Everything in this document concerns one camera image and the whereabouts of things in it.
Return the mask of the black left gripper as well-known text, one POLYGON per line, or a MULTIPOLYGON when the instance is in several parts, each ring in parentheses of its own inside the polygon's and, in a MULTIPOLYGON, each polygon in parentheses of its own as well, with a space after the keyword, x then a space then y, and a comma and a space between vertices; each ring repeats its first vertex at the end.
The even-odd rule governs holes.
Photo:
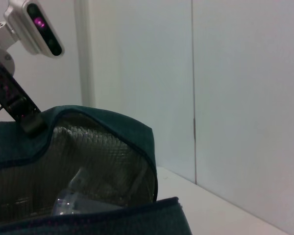
POLYGON ((0 105, 28 136, 37 136, 47 128, 36 104, 26 96, 19 83, 0 64, 0 105))

